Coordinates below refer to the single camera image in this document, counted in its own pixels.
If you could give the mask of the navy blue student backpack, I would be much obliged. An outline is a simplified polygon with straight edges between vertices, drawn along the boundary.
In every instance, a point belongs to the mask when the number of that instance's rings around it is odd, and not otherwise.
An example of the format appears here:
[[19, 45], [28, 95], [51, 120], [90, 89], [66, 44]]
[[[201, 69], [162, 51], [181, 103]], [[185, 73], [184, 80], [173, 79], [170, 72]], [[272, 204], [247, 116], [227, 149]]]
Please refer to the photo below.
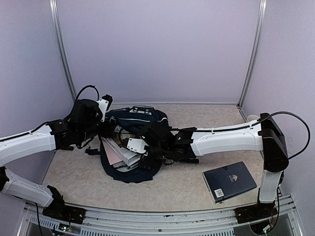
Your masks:
[[141, 183], [153, 180], [162, 165], [174, 162], [199, 163], [191, 148], [194, 127], [172, 134], [166, 113], [150, 106], [133, 106], [110, 110], [106, 121], [119, 126], [118, 138], [124, 149], [140, 156], [138, 166], [127, 172], [112, 167], [104, 142], [99, 149], [86, 149], [88, 155], [99, 155], [104, 171], [114, 180]]

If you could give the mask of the white book with photo cover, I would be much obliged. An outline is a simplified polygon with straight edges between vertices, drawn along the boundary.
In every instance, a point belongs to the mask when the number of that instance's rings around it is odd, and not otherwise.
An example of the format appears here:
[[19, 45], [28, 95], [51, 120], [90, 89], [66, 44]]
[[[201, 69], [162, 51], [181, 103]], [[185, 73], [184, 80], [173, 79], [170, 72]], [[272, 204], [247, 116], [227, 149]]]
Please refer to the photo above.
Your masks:
[[118, 156], [125, 162], [124, 166], [121, 166], [119, 168], [114, 167], [113, 168], [119, 172], [126, 173], [138, 167], [140, 155], [136, 154], [135, 152], [129, 151], [128, 149], [122, 146], [120, 139], [118, 137], [118, 132], [120, 131], [120, 129], [121, 127], [119, 125], [116, 126], [112, 137], [107, 138], [106, 140], [109, 144], [112, 145]]

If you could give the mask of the pink booklet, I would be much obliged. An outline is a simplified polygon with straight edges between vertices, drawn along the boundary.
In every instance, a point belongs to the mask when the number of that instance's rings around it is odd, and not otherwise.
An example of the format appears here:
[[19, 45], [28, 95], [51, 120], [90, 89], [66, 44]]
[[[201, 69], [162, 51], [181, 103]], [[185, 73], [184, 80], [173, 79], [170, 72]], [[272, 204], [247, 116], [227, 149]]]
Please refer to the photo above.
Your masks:
[[104, 148], [107, 154], [107, 159], [110, 164], [110, 166], [114, 168], [119, 168], [121, 166], [125, 165], [125, 162], [118, 156], [118, 154], [115, 152], [115, 149], [112, 147], [111, 144], [107, 142], [106, 139], [102, 138]]

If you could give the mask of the dark blue notebook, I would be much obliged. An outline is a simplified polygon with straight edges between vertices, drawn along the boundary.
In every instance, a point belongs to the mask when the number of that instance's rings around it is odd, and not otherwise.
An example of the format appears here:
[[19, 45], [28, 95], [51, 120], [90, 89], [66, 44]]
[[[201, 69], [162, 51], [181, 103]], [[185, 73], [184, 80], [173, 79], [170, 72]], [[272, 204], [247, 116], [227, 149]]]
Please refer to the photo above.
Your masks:
[[205, 171], [203, 178], [216, 204], [257, 188], [242, 161]]

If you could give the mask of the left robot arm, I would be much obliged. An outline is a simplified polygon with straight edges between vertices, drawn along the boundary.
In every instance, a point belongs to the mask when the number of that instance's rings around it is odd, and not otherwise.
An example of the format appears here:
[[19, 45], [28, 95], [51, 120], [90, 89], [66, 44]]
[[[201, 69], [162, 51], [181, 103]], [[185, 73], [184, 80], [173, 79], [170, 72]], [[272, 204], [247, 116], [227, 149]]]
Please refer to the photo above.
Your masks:
[[86, 147], [105, 124], [105, 115], [112, 103], [111, 96], [97, 101], [79, 99], [64, 119], [44, 122], [34, 130], [2, 138], [0, 141], [0, 192], [42, 207], [63, 207], [64, 200], [52, 186], [43, 186], [20, 177], [6, 164], [40, 152], [73, 150]]

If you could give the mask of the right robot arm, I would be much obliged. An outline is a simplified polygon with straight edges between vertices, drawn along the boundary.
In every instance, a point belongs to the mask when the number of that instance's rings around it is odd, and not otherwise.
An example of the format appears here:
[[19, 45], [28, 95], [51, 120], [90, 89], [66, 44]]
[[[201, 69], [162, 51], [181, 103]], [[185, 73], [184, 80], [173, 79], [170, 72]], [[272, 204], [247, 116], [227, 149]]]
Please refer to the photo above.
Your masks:
[[[159, 159], [183, 161], [219, 152], [262, 152], [263, 174], [258, 191], [261, 204], [275, 200], [281, 176], [289, 164], [284, 134], [268, 113], [222, 128], [183, 128], [173, 134], [155, 122], [148, 130], [146, 143], [150, 155]], [[216, 203], [257, 187], [242, 161], [205, 171], [203, 176]]]

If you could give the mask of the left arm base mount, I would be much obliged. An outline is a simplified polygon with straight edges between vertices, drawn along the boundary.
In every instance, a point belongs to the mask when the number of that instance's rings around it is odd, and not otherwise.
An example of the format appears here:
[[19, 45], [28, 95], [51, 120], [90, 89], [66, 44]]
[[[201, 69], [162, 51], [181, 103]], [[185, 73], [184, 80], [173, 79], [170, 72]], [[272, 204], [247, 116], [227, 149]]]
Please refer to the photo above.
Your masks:
[[47, 187], [52, 193], [53, 200], [47, 207], [44, 207], [42, 214], [53, 219], [82, 225], [86, 210], [81, 207], [66, 205], [63, 196], [55, 187], [50, 185]]

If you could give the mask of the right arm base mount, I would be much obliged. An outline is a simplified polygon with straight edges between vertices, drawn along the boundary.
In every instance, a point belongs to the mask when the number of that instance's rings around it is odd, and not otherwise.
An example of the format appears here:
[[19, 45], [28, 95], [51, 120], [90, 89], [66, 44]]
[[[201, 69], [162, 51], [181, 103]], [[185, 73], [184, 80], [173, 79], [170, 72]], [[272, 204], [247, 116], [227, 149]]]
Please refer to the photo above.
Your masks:
[[235, 216], [238, 224], [260, 220], [277, 214], [278, 210], [275, 201], [268, 204], [263, 204], [258, 201], [254, 205], [238, 207], [235, 209]]

